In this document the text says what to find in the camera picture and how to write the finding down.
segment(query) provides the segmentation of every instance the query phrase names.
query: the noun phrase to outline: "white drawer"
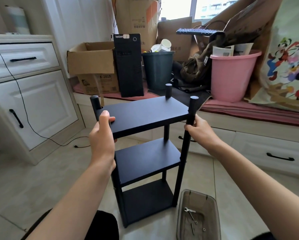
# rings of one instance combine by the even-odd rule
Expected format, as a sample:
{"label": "white drawer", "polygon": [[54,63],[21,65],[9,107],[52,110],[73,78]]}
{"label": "white drawer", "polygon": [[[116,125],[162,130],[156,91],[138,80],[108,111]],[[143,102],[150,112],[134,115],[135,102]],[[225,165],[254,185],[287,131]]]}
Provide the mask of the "white drawer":
{"label": "white drawer", "polygon": [[[0,53],[13,75],[58,67],[52,43],[0,44]],[[11,74],[0,56],[0,78]]]}
{"label": "white drawer", "polygon": [[232,147],[256,165],[299,174],[299,142],[236,132]]}
{"label": "white drawer", "polygon": [[[171,142],[176,146],[176,148],[181,149],[184,137],[184,125],[185,122],[177,122],[170,125],[170,133],[169,133],[169,139]],[[218,129],[213,128],[214,132],[219,136],[219,138],[226,142],[228,145],[232,144],[232,141],[235,137],[234,131],[229,131],[225,129]],[[156,128],[153,130],[153,140],[162,138],[164,133],[164,127]],[[189,145],[189,152],[195,152],[199,154],[204,155],[210,155],[206,149],[204,149],[202,146],[200,146],[197,142],[194,142],[193,138],[191,139],[191,143]]]}

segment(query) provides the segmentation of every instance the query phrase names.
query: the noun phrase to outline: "tiled floor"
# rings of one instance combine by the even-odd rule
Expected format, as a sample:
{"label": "tiled floor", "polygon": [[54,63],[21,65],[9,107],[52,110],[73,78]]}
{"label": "tiled floor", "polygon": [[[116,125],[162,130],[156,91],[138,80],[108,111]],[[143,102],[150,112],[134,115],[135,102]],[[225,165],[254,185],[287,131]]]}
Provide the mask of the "tiled floor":
{"label": "tiled floor", "polygon": [[[77,136],[87,135],[89,130]],[[121,138],[116,149],[143,143]],[[81,138],[61,147],[33,167],[0,154],[0,239],[20,239],[25,230],[68,191],[90,160],[90,148]],[[167,181],[174,190],[177,168],[168,170]],[[299,179],[268,172],[277,181],[299,195]],[[123,190],[159,179],[161,174],[129,185]],[[216,198],[222,239],[248,240],[267,231],[266,225],[229,177],[223,166],[210,157],[189,153],[181,190],[188,188]],[[175,239],[177,209],[169,209],[128,228],[123,228],[113,185],[110,180],[100,210],[115,215],[121,239]]]}

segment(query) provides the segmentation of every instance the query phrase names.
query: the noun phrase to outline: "pink plastic bucket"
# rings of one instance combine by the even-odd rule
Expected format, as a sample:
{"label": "pink plastic bucket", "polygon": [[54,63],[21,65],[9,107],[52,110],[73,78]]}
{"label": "pink plastic bucket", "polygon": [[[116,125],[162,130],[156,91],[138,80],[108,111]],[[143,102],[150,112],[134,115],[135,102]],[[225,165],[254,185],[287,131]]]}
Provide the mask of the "pink plastic bucket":
{"label": "pink plastic bucket", "polygon": [[245,95],[256,59],[262,54],[251,50],[244,56],[211,55],[211,95],[213,99],[224,102],[238,102]]}

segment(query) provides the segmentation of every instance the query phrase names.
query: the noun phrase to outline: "computer tower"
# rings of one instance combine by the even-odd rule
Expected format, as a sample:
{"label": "computer tower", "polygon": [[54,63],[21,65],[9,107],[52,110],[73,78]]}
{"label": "computer tower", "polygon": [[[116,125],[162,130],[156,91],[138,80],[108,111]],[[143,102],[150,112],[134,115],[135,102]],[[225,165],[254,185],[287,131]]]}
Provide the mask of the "computer tower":
{"label": "computer tower", "polygon": [[114,47],[121,96],[144,96],[140,34],[114,34]]}

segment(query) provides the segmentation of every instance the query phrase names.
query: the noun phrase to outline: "keyboard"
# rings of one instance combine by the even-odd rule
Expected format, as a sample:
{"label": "keyboard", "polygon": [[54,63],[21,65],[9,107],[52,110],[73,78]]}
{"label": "keyboard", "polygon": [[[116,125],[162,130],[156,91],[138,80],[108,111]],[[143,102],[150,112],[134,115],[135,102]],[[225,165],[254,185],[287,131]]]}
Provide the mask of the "keyboard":
{"label": "keyboard", "polygon": [[211,36],[216,32],[223,32],[222,30],[213,30],[213,29],[195,29],[195,28],[180,28],[176,31],[176,34],[183,35],[204,35],[204,36]]}

